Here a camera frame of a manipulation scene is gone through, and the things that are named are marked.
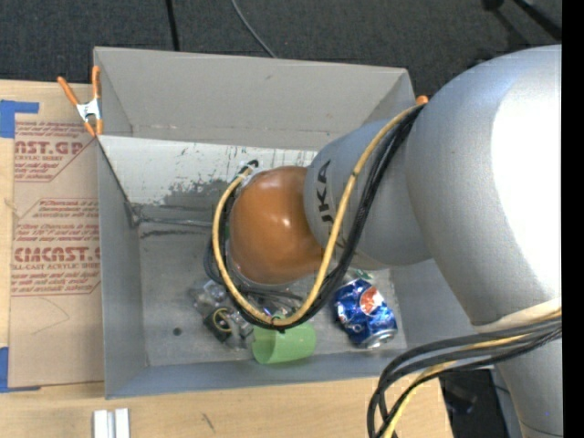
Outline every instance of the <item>crushed soda can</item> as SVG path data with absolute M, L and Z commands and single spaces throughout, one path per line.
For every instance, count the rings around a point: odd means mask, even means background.
M 335 292 L 337 319 L 350 340 L 365 349 L 379 347 L 398 330 L 393 310 L 380 291 L 363 279 L 354 279 Z

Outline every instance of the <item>cable bundle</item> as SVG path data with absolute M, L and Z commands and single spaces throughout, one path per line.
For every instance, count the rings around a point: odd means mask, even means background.
M 523 355 L 562 336 L 561 310 L 528 326 L 509 328 L 491 333 L 441 340 L 411 349 L 392 361 L 380 376 L 367 411 L 367 430 L 370 438 L 395 437 L 395 424 L 402 415 L 411 393 L 426 381 L 447 372 L 476 370 Z M 398 379 L 420 372 L 388 410 L 385 392 Z M 379 410 L 382 425 L 375 426 Z

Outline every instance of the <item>green cup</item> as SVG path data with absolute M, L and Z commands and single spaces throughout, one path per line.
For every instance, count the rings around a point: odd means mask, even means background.
M 284 334 L 274 329 L 254 328 L 254 358 L 261 364 L 304 359 L 314 352 L 317 334 L 310 323 L 303 323 Z

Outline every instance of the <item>black cord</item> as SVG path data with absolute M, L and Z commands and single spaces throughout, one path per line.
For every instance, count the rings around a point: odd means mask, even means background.
M 514 359 L 516 357 L 519 357 L 521 355 L 524 355 L 531 350 L 537 349 L 537 348 L 547 344 L 548 342 L 555 340 L 555 339 L 559 339 L 559 338 L 561 338 L 561 328 L 554 330 L 552 333 L 550 333 L 546 336 L 543 336 L 541 339 L 534 341 L 534 342 L 531 342 L 530 344 L 528 344 L 524 347 L 517 348 L 517 349 L 511 349 L 511 351 L 506 352 L 504 354 L 496 355 L 496 356 L 491 357 L 491 358 L 486 359 L 486 360 L 478 360 L 476 362 L 466 364 L 462 367 L 454 367 L 451 369 L 446 369 L 446 370 L 443 370 L 440 372 L 436 372 L 436 373 L 433 373 L 431 375 L 428 375 L 427 377 L 424 377 L 420 380 L 415 381 L 407 390 L 405 390 L 402 393 L 400 398 L 396 401 L 396 403 L 391 408 L 390 412 L 387 414 L 386 417 L 384 417 L 383 425 L 381 426 L 381 428 L 374 434 L 370 433 L 370 437 L 371 438 L 381 438 L 383 436 L 383 434 L 387 431 L 391 421 L 395 417 L 395 414 L 401 408 L 403 402 L 407 399 L 408 395 L 413 390 L 415 390 L 418 386 L 420 386 L 421 384 L 423 384 L 429 380 L 433 380 L 434 378 L 438 378 L 446 372 L 464 372 L 464 371 L 477 370 L 477 369 L 480 369 L 480 368 L 483 368 L 486 366 L 500 363 L 502 361 L 508 361 L 508 360 Z
M 381 373 L 380 376 L 380 383 L 378 391 L 381 389 L 386 389 L 391 383 L 395 382 L 402 376 L 410 374 L 417 370 L 422 370 L 428 368 L 432 365 L 436 365 L 438 363 L 442 363 L 448 360 L 459 360 L 463 359 L 462 357 L 457 357 L 456 359 L 453 357 L 451 352 L 444 353 L 440 356 L 434 357 L 427 357 L 426 354 L 445 350 L 445 349 L 455 349 L 455 348 L 466 348 L 467 346 L 484 343 L 493 340 L 499 339 L 509 339 L 517 336 L 523 336 L 522 339 L 519 339 L 513 346 L 517 346 L 520 343 L 528 343 L 533 340 L 533 338 L 537 338 L 541 336 L 541 333 L 549 332 L 550 330 L 557 329 L 558 326 L 561 326 L 561 320 L 558 319 L 549 319 L 542 322 L 535 323 L 531 326 L 524 326 L 518 328 L 510 328 L 505 330 L 499 330 L 493 333 L 485 333 L 485 334 L 474 334 L 471 336 L 464 336 L 461 338 L 455 339 L 447 339 L 444 341 L 437 341 L 430 344 L 426 344 L 424 346 L 420 346 L 416 349 L 411 349 L 408 352 L 405 352 L 401 356 L 397 357 L 394 361 L 392 361 L 385 370 Z M 470 358 L 473 357 L 472 352 L 478 350 L 464 350 L 466 352 L 466 357 Z M 400 367 L 408 360 L 413 359 L 415 357 L 426 356 L 424 360 L 418 361 L 417 363 L 410 364 L 406 367 Z M 385 408 L 385 398 L 383 395 L 380 396 L 380 409 L 381 414 L 385 415 L 387 410 Z
M 523 355 L 530 350 L 541 347 L 542 345 L 550 342 L 551 340 L 558 339 L 561 337 L 561 317 L 546 320 L 540 323 L 534 323 L 531 326 L 511 328 L 506 330 L 497 331 L 490 334 L 478 334 L 473 336 L 466 336 L 457 339 L 448 339 L 446 341 L 434 342 L 425 346 L 420 346 L 418 349 L 412 349 L 412 351 L 406 352 L 402 356 L 396 358 L 381 374 L 380 382 L 378 388 L 371 396 L 370 405 L 367 413 L 367 427 L 368 433 L 371 438 L 382 436 L 383 433 L 389 427 L 391 420 L 393 420 L 395 413 L 400 409 L 403 401 L 405 401 L 407 394 L 414 388 L 419 386 L 425 381 L 432 378 L 440 376 L 440 374 L 446 372 L 461 372 L 476 370 L 484 366 L 493 365 L 494 363 L 511 360 L 514 357 Z M 517 340 L 509 341 L 507 344 L 502 346 L 485 346 L 483 348 L 474 349 L 459 349 L 455 352 L 448 352 L 442 355 L 437 355 L 430 358 L 425 358 L 417 362 L 411 363 L 406 367 L 399 368 L 401 363 L 405 361 L 423 355 L 424 353 L 442 349 L 444 346 L 447 348 L 451 347 L 467 347 L 472 344 L 485 342 L 488 340 L 496 339 L 507 339 L 513 338 L 514 336 L 523 335 L 524 337 Z M 438 373 L 430 375 L 423 378 L 421 381 L 416 381 L 412 386 L 404 392 L 400 399 L 394 404 L 389 412 L 385 407 L 385 391 L 399 378 L 410 374 L 415 371 L 424 370 L 426 368 L 432 367 L 433 365 L 440 365 L 447 361 L 455 360 L 465 360 L 476 357 L 487 357 L 483 360 L 477 360 L 463 366 L 452 367 L 449 369 L 444 369 Z M 383 425 L 378 432 L 375 431 L 375 412 L 380 409 L 381 417 L 383 418 Z
M 179 42 L 179 33 L 176 29 L 176 19 L 174 18 L 174 7 L 172 6 L 172 0 L 164 0 L 164 3 L 166 4 L 168 23 L 171 27 L 172 48 L 175 52 L 180 52 L 181 44 Z

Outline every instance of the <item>cardboard sheet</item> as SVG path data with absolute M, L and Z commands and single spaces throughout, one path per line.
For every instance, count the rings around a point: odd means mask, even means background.
M 16 114 L 8 386 L 100 381 L 97 143 L 57 83 L 0 81 L 0 99 L 39 104 Z

